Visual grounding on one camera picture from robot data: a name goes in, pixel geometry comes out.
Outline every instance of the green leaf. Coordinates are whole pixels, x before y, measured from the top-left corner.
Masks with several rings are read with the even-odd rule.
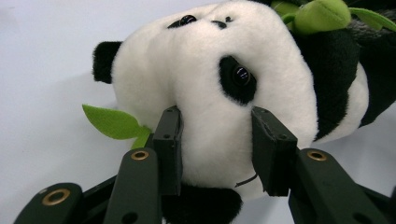
[[[134,140],[134,143],[132,144],[132,149],[144,147],[146,142],[149,139],[149,135],[151,134],[151,130],[143,127],[140,129],[139,136]]]
[[[293,3],[288,3],[285,1],[273,1],[271,3],[271,8],[281,17],[286,14],[295,14],[300,8]]]
[[[114,139],[129,139],[138,137],[141,145],[141,137],[149,136],[150,130],[141,127],[137,120],[123,111],[95,107],[91,105],[82,106],[90,123],[104,135]]]
[[[380,30],[383,27],[386,27],[391,31],[396,32],[396,24],[390,19],[382,16],[381,14],[365,8],[358,7],[350,7],[349,10],[352,14],[357,15],[359,19],[361,19],[361,21],[363,21],[373,29]]]
[[[290,22],[293,22],[293,21],[294,21],[294,18],[295,18],[295,14],[293,14],[293,13],[288,13],[288,14],[282,16],[282,21],[283,21],[285,24],[288,24],[288,23],[290,23]]]

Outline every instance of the panda nose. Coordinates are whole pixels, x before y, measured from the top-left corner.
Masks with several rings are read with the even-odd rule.
[[[215,23],[220,30],[227,28],[227,24],[222,22],[222,21],[212,21],[213,23]]]

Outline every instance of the panda head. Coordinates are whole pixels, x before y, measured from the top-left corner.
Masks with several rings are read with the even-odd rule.
[[[183,182],[262,195],[251,162],[253,106],[272,111],[308,147],[318,132],[313,78],[279,16],[231,1],[154,21],[94,53],[96,80],[112,83],[119,109],[155,131],[165,108],[184,121]]]

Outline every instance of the white fur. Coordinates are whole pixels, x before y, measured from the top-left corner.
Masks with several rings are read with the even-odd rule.
[[[331,133],[319,139],[318,143],[344,137],[356,131],[361,125],[361,119],[369,105],[369,89],[366,73],[360,63],[358,64],[356,78],[348,90],[348,98],[346,116]]]
[[[185,15],[198,21],[167,26]],[[226,29],[211,21],[230,17]],[[247,106],[225,96],[219,60],[231,55],[258,81]],[[155,130],[165,108],[177,105],[184,120],[183,181],[235,189],[254,176],[251,120],[254,105],[271,110],[308,147],[318,131],[309,68],[275,12],[249,1],[198,7],[146,25],[121,45],[113,66],[120,109]],[[260,179],[235,189],[244,199],[262,195]]]

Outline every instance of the panda plush toy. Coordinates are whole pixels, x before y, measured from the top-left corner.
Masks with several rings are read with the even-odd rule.
[[[139,126],[154,132],[166,108],[181,111],[182,189],[163,196],[167,223],[230,223],[242,201],[263,195],[259,178],[235,187],[256,174],[253,106],[275,114],[305,148],[373,122],[396,99],[394,32],[352,17],[344,29],[301,35],[272,5],[193,8],[94,51],[94,79],[113,85],[119,109]]]

